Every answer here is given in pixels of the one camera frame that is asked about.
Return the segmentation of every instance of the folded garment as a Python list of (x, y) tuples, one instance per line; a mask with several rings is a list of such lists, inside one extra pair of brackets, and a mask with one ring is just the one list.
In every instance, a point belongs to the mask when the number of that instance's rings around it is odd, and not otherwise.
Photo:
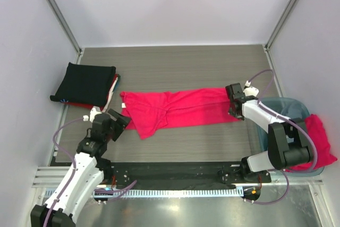
[(69, 63), (66, 75), (50, 100), (104, 107), (116, 74), (114, 66), (89, 66)]
[(230, 102), (225, 88), (205, 88), (176, 93), (122, 92), (125, 108), (122, 114), (131, 117), (127, 129), (137, 129), (141, 139), (160, 128), (178, 128), (215, 123), (235, 122), (228, 114)]
[[(114, 80), (113, 80), (113, 82), (112, 82), (110, 91), (108, 92), (108, 95), (107, 95), (107, 102), (106, 102), (106, 105), (105, 105), (105, 106), (100, 106), (100, 107), (99, 107), (100, 110), (101, 110), (102, 112), (105, 112), (105, 111), (107, 110), (108, 105), (110, 104), (111, 99), (112, 99), (112, 96), (113, 96), (113, 91), (114, 91), (114, 89), (116, 88), (116, 85), (117, 85), (119, 79), (120, 79), (120, 75), (119, 75), (119, 74), (116, 74), (116, 75), (115, 75), (115, 78), (114, 78)], [(91, 108), (94, 107), (93, 105), (90, 105), (90, 104), (70, 103), (70, 102), (62, 102), (62, 103), (66, 104), (66, 105), (80, 106), (80, 107), (84, 107), (84, 108), (88, 108), (88, 109), (91, 109)]]
[[(332, 164), (338, 159), (330, 153), (330, 144), (320, 118), (311, 114), (304, 122), (306, 123), (308, 135), (313, 140), (318, 152), (318, 161), (314, 169)], [(306, 170), (312, 165), (311, 162), (291, 167), (292, 170)]]

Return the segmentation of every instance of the white cable carrier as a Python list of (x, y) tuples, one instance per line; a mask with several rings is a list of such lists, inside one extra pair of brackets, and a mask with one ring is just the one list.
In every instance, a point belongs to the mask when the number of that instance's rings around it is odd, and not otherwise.
[[(53, 194), (54, 189), (48, 189), (45, 193), (45, 198)], [(113, 195), (101, 194), (99, 192), (93, 193), (94, 198), (115, 198), (121, 192)], [(230, 190), (182, 190), (182, 191), (168, 191), (168, 190), (130, 190), (122, 198), (198, 198), (198, 197), (242, 197), (243, 188), (236, 187)]]

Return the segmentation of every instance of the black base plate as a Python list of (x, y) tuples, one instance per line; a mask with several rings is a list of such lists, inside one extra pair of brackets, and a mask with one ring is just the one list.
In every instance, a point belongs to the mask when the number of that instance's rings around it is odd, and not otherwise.
[(243, 176), (241, 162), (153, 162), (112, 163), (118, 188), (137, 180), (139, 190), (217, 190), (234, 189), (232, 184), (270, 183), (266, 171)]

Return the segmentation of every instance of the metal pole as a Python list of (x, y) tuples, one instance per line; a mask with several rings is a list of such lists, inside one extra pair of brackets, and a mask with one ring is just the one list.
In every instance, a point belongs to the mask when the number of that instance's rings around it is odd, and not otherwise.
[(269, 40), (267, 42), (267, 44), (265, 45), (265, 48), (267, 50), (269, 50), (271, 48), (271, 46), (273, 45), (273, 42), (275, 41), (277, 35), (279, 34), (279, 32), (281, 31), (281, 28), (283, 27), (283, 25), (285, 24), (287, 18), (289, 17), (289, 15), (292, 13), (295, 5), (297, 4), (298, 0), (289, 0), (285, 10), (283, 11), (283, 14), (281, 15), (280, 19), (278, 20), (275, 29), (273, 31), (273, 33), (271, 33)]
[(69, 38), (74, 49), (76, 50), (76, 52), (78, 54), (80, 54), (81, 48), (80, 48), (79, 44), (77, 43), (69, 25), (67, 24), (62, 12), (60, 11), (57, 3), (55, 2), (55, 0), (46, 0), (46, 1), (48, 2), (49, 6), (51, 7), (52, 11), (54, 12), (57, 20), (59, 21), (60, 25), (62, 26), (64, 32), (66, 33), (67, 37)]

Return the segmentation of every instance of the metal floor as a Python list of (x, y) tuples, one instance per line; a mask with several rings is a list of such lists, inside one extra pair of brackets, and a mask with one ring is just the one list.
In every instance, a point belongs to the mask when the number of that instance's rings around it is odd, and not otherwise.
[[(285, 186), (263, 187), (261, 201), (281, 196)], [(241, 198), (124, 199), (85, 206), (82, 227), (225, 227), (322, 226), (309, 186), (292, 186), (285, 199), (270, 206), (251, 205)]]
[[(110, 107), (118, 112), (121, 91), (175, 92), (225, 87), (244, 83), (269, 68), (261, 45), (86, 48), (81, 64), (117, 67), (122, 78)], [(253, 85), (262, 90), (269, 80), (270, 74), (263, 74)], [(266, 96), (277, 96), (275, 86)], [(70, 106), (65, 122), (88, 113), (87, 109)], [(83, 122), (65, 128), (60, 145), (75, 153), (88, 127), (90, 124)], [(161, 129), (145, 140), (135, 130), (125, 130), (117, 142), (109, 143), (103, 157), (114, 162), (239, 161), (258, 152), (254, 125), (236, 122)], [(56, 161), (70, 160), (58, 153)]]

